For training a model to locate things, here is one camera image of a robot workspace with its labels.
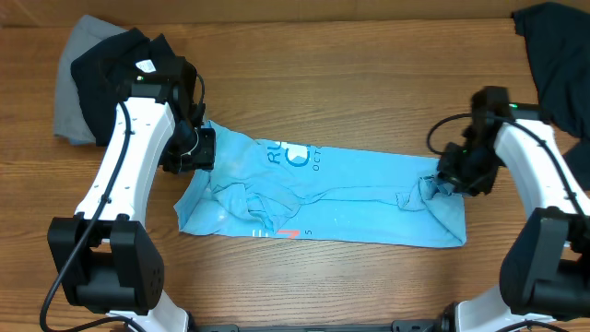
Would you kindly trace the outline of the light blue printed t-shirt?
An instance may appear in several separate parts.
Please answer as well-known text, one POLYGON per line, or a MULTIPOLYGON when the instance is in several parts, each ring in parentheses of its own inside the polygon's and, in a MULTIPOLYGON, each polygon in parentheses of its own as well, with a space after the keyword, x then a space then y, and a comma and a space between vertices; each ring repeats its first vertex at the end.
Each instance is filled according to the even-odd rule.
POLYGON ((193 235, 451 248, 466 243, 464 198, 434 158, 253 139, 214 122, 214 168, 175 204, 193 235))

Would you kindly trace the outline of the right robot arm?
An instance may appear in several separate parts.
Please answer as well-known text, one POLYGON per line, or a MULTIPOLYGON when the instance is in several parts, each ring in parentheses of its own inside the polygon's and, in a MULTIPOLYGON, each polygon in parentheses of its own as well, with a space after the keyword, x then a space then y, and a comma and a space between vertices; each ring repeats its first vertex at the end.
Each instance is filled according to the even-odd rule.
POLYGON ((526 222, 504 257, 498 285, 450 304, 431 331, 517 331, 589 315, 589 199, 559 153, 550 116, 487 86, 471 98, 463 145, 440 151, 438 178, 460 194, 487 195, 511 174, 526 222))

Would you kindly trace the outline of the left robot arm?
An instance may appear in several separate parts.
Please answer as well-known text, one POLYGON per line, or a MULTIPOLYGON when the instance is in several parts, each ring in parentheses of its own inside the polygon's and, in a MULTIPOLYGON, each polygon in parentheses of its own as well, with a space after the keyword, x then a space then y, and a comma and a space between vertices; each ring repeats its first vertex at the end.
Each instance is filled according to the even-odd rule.
POLYGON ((98 173, 70 218, 54 218, 47 233, 58 275, 43 301, 47 321, 55 293, 100 319, 131 331, 194 331, 192 315, 164 291, 163 259, 145 216, 157 169, 178 174, 214 167, 216 133, 203 125, 194 99, 204 80, 181 56, 135 66, 117 88, 112 137, 98 173))

